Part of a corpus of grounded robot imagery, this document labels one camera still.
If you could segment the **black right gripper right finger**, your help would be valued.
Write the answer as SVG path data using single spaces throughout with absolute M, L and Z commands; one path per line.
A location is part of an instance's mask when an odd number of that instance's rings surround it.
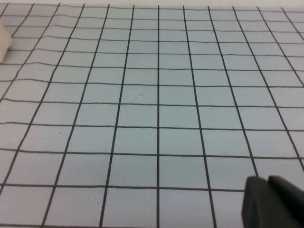
M 277 192 L 292 217 L 304 227 L 304 191 L 280 176 L 269 176 L 268 183 Z

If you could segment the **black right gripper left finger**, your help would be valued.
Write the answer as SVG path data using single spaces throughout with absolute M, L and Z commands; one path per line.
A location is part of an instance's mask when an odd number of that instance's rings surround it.
M 267 184 L 267 181 L 259 177 L 248 177 L 246 180 L 242 206 L 242 221 L 244 227 L 270 227 L 270 203 L 271 189 Z

